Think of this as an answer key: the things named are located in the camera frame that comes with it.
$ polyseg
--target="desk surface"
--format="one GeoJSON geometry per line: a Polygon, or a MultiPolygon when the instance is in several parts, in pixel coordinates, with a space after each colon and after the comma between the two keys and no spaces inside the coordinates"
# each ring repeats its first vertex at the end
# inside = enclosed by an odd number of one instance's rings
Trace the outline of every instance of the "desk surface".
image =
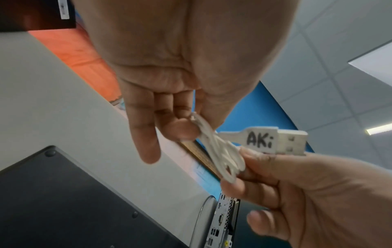
{"type": "Polygon", "coordinates": [[[34,37],[2,33],[0,47],[0,170],[56,145],[189,244],[209,194],[165,153],[145,165],[126,118],[34,37]]]}

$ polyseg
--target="wooden edge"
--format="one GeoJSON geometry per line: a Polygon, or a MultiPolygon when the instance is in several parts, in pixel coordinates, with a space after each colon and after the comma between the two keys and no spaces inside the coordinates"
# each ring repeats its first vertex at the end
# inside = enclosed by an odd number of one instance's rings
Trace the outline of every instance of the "wooden edge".
{"type": "Polygon", "coordinates": [[[218,170],[215,168],[214,163],[212,163],[211,159],[207,156],[205,151],[198,144],[196,144],[196,141],[177,143],[208,171],[210,171],[217,179],[220,180],[222,178],[218,170]]]}

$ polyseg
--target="white sticker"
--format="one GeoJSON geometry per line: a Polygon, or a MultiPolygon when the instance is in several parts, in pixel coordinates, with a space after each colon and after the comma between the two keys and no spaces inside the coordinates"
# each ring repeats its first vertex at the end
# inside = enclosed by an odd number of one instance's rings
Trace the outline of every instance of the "white sticker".
{"type": "Polygon", "coordinates": [[[277,128],[250,127],[246,129],[244,146],[254,151],[275,154],[278,143],[277,128]]]}
{"type": "Polygon", "coordinates": [[[58,0],[58,7],[60,9],[60,17],[62,20],[69,19],[67,0],[58,0]]]}

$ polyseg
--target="ceiling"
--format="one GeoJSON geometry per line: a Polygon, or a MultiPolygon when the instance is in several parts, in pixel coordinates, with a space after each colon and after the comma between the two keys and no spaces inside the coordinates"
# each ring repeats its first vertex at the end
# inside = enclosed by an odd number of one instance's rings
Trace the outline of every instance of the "ceiling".
{"type": "Polygon", "coordinates": [[[391,23],[391,0],[302,0],[261,81],[315,152],[392,169],[392,132],[365,132],[392,123],[392,87],[348,64],[391,41],[391,23]]]}

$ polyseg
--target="cable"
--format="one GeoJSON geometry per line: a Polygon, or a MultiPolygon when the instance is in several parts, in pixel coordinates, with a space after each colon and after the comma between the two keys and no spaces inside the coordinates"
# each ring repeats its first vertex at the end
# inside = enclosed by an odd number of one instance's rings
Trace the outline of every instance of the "cable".
{"type": "Polygon", "coordinates": [[[205,204],[207,203],[207,201],[208,201],[209,199],[211,199],[211,198],[216,199],[215,196],[210,195],[209,197],[206,198],[206,200],[204,201],[203,205],[201,206],[199,215],[197,216],[197,219],[196,219],[195,227],[193,228],[193,233],[192,233],[191,241],[189,242],[189,247],[192,245],[193,237],[194,237],[195,231],[196,231],[197,221],[199,220],[199,217],[200,217],[200,215],[201,215],[201,212],[203,211],[204,205],[205,205],[205,204]]]}
{"type": "Polygon", "coordinates": [[[237,147],[230,141],[218,137],[217,132],[200,115],[192,113],[192,121],[200,128],[199,139],[216,169],[226,181],[234,183],[240,171],[245,170],[245,161],[237,147]]]}

